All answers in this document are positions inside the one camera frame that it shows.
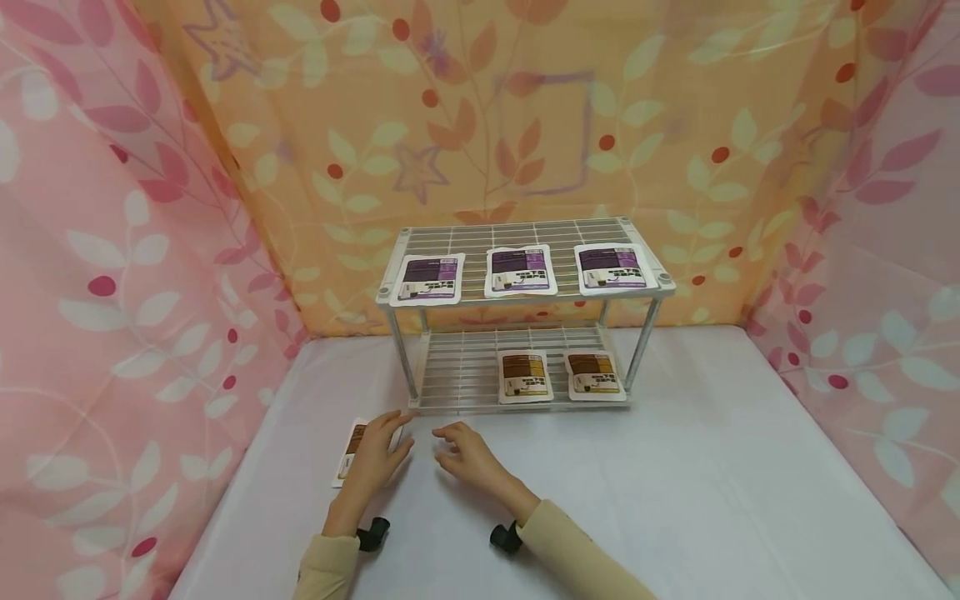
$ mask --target white tabletop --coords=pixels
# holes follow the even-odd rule
[[[615,333],[621,355],[636,336]],[[638,377],[629,411],[464,421],[661,600],[951,598],[740,329],[658,329]],[[171,600],[290,597],[350,424],[405,403],[389,338],[310,344]],[[493,551],[508,516],[439,472],[429,430],[450,420],[408,426],[413,460],[367,516],[391,534],[352,597],[567,598]]]

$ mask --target left hand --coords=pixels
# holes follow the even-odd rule
[[[407,438],[396,450],[390,451],[390,439],[412,418],[413,415],[401,415],[400,411],[393,411],[367,424],[344,486],[330,503],[324,536],[338,538],[355,534],[373,496],[387,485],[414,446],[413,438]]]

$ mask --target shelf rack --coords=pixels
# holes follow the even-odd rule
[[[573,248],[580,244],[638,244],[646,253],[648,264],[659,287],[622,292],[607,296],[583,296],[577,281]],[[486,298],[484,277],[487,272],[487,250],[491,248],[547,244],[557,278],[556,296],[509,296]],[[447,306],[412,306],[394,308],[390,295],[400,277],[400,264],[407,254],[450,254],[463,252],[464,265],[461,300]],[[617,360],[617,372],[623,377],[629,393],[636,370],[646,350],[654,322],[663,299],[673,296],[677,286],[660,261],[627,217],[547,221],[490,226],[452,228],[404,228],[396,239],[394,251],[380,282],[376,302],[386,313],[394,336],[400,366],[410,392],[410,408],[424,413],[501,412],[514,410],[586,409],[625,406],[627,402],[574,402],[567,394],[563,352],[570,348],[604,349]],[[622,364],[610,343],[606,321],[612,300],[651,299],[647,315],[636,343],[630,364],[623,375]],[[600,318],[596,322],[535,323],[463,326],[457,329],[430,328],[427,309],[443,310],[463,306],[507,305],[523,303],[601,301]],[[418,310],[423,330],[420,339],[420,360],[413,368],[396,321],[397,310]],[[498,368],[496,354],[503,349],[541,349],[547,352],[547,370],[553,384],[552,402],[500,404],[497,400]]]

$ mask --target fabric backdrop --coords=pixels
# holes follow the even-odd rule
[[[923,7],[137,4],[191,101],[209,106],[204,126],[235,165],[307,327],[323,335],[386,332],[372,297],[401,227],[616,214],[634,219],[680,284],[663,323],[736,322],[798,214],[796,196],[843,150],[824,139],[817,164],[795,177],[811,139],[851,118],[821,105],[849,103],[882,72],[882,60],[856,57],[859,28],[912,27]],[[595,310],[527,306],[443,315],[489,323]],[[627,308],[612,322],[642,318],[642,305]]]
[[[0,281],[2,595],[166,597],[305,331],[123,3],[0,0]]]
[[[873,128],[828,133],[852,160],[800,199],[748,330],[960,598],[960,1],[941,5],[861,32],[863,54],[919,47],[881,54]]]

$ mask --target beige sleeve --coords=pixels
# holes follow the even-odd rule
[[[294,600],[345,600],[359,552],[357,538],[314,536],[300,561]]]
[[[543,500],[527,524],[516,531],[524,545],[578,598],[657,600],[549,500]]]

